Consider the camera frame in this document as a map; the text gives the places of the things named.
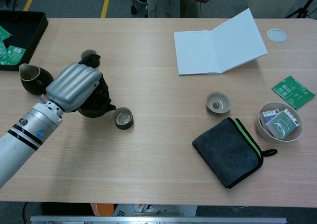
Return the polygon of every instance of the black tray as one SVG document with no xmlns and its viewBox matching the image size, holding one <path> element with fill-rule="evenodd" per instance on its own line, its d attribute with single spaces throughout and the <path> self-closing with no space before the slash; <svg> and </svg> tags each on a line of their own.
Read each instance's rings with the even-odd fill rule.
<svg viewBox="0 0 317 224">
<path fill-rule="evenodd" d="M 26 49 L 18 64 L 0 64 L 0 70 L 19 71 L 20 64 L 30 61 L 38 42 L 48 26 L 48 20 L 43 12 L 0 10 L 0 26 L 12 35 L 3 41 L 5 47 L 11 45 Z"/>
</svg>

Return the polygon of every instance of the folded cloth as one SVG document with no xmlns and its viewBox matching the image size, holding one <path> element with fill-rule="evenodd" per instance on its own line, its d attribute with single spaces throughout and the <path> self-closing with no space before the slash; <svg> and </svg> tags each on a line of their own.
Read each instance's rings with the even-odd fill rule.
<svg viewBox="0 0 317 224">
<path fill-rule="evenodd" d="M 193 146 L 226 188 L 258 170 L 263 157 L 277 153 L 263 152 L 241 121 L 229 117 L 197 137 Z"/>
</svg>

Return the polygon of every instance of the green trim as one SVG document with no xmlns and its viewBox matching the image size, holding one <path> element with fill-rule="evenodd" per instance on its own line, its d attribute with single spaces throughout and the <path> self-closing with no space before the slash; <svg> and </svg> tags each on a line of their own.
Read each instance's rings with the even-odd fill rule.
<svg viewBox="0 0 317 224">
<path fill-rule="evenodd" d="M 240 132 L 244 135 L 244 137 L 248 140 L 248 142 L 253 146 L 253 148 L 257 151 L 257 153 L 259 154 L 259 156 L 261 158 L 261 152 L 258 150 L 256 145 L 252 142 L 252 140 L 249 138 L 249 136 L 245 133 L 245 131 L 240 126 L 240 124 L 236 121 L 236 119 L 233 119 L 233 121 L 237 125 L 237 127 L 239 128 Z"/>
</svg>

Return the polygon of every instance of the blue logo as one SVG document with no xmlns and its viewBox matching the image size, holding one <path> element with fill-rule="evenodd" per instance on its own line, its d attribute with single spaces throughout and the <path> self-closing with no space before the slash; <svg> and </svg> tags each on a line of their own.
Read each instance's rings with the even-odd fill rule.
<svg viewBox="0 0 317 224">
<path fill-rule="evenodd" d="M 45 131 L 43 131 L 43 130 L 38 130 L 38 131 L 36 132 L 36 136 L 37 136 L 38 138 L 43 138 L 44 135 L 45 135 Z"/>
</svg>

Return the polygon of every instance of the pants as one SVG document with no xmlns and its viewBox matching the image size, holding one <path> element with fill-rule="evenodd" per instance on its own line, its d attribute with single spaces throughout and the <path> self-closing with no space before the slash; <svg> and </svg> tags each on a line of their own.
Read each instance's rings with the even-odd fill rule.
<svg viewBox="0 0 317 224">
<path fill-rule="evenodd" d="M 148 0 L 149 17 L 171 17 L 171 0 Z M 201 17 L 200 2 L 196 0 L 180 0 L 180 17 Z"/>
</svg>

